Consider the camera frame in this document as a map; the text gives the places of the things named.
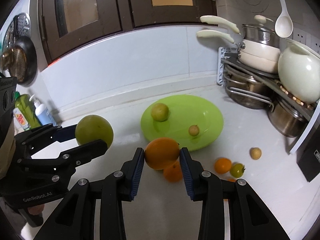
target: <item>orange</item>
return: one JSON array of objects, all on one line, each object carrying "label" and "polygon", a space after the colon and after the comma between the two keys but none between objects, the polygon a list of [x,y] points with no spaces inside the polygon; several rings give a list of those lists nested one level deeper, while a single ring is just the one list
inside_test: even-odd
[{"label": "orange", "polygon": [[172,166],[165,168],[163,170],[163,176],[169,182],[178,182],[182,180],[182,171],[180,167],[180,163],[177,160]]},{"label": "orange", "polygon": [[167,137],[150,142],[144,150],[144,158],[150,168],[163,170],[175,163],[180,154],[179,144]]},{"label": "orange", "polygon": [[231,160],[227,158],[220,158],[214,164],[214,169],[217,173],[224,174],[230,171],[231,166],[232,166]]}]

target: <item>pot rack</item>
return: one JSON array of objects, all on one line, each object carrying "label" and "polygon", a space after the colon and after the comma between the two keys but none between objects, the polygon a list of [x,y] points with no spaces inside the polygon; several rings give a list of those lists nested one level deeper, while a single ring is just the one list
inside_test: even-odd
[{"label": "pot rack", "polygon": [[218,73],[217,73],[217,83],[219,85],[224,84],[224,80],[223,80],[224,63],[231,65],[232,67],[252,76],[257,81],[260,81],[261,83],[265,84],[267,87],[271,88],[274,92],[276,92],[279,96],[281,96],[286,102],[288,102],[293,108],[295,108],[300,114],[302,114],[303,117],[308,121],[308,125],[305,128],[304,132],[302,133],[300,138],[297,140],[297,142],[293,145],[293,147],[290,150],[291,154],[295,153],[300,147],[300,145],[303,143],[303,141],[306,139],[307,135],[309,134],[313,126],[315,127],[319,126],[320,120],[318,120],[318,117],[320,115],[320,102],[317,104],[317,107],[315,110],[310,110],[302,107],[292,98],[288,97],[286,93],[284,93],[280,89],[280,87],[276,84],[276,82],[273,79],[253,73],[252,71],[250,71],[248,66],[239,62],[237,60],[237,54],[235,53],[233,48],[224,48],[224,47],[219,48],[219,62],[218,62]]}]

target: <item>white pan handle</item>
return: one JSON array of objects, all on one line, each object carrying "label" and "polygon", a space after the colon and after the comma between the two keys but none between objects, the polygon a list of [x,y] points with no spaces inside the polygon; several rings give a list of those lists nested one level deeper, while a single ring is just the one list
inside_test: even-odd
[{"label": "white pan handle", "polygon": [[209,24],[224,24],[228,26],[231,30],[233,30],[235,33],[240,34],[240,30],[238,29],[237,25],[224,19],[219,16],[214,15],[204,15],[200,17],[200,21],[202,23],[209,23]]},{"label": "white pan handle", "polygon": [[219,37],[226,39],[227,41],[231,43],[235,43],[235,40],[230,36],[228,33],[222,33],[214,30],[201,30],[196,33],[198,38],[213,38],[213,37]]}]

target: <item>brown cabinet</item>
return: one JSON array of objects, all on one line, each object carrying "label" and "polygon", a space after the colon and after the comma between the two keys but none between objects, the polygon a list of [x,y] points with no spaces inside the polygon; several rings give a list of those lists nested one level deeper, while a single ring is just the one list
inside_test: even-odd
[{"label": "brown cabinet", "polygon": [[97,38],[154,24],[198,23],[214,0],[38,0],[48,63]]}]

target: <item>green bottle cap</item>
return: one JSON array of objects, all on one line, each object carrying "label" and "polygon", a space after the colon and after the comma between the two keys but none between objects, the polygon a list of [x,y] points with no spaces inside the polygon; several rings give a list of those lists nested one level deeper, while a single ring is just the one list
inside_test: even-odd
[{"label": "green bottle cap", "polygon": [[20,96],[20,93],[18,91],[16,91],[16,93],[14,94],[15,96],[15,100],[17,100],[17,98]]}]

